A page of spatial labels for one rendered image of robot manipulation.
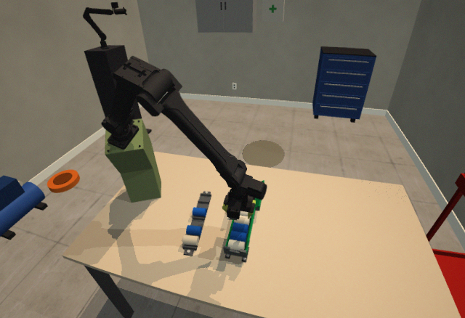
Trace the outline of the blue plastic bar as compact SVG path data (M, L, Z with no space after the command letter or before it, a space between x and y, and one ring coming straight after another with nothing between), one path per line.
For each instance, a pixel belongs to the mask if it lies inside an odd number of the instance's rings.
M187 235L201 235L202 227L187 225L186 234Z
M246 236L247 236L247 233L231 231L230 239L246 243Z
M248 225L247 224L239 224L233 223L232 230L236 232L244 232L248 234Z
M206 208L193 208L193 216L206 216Z

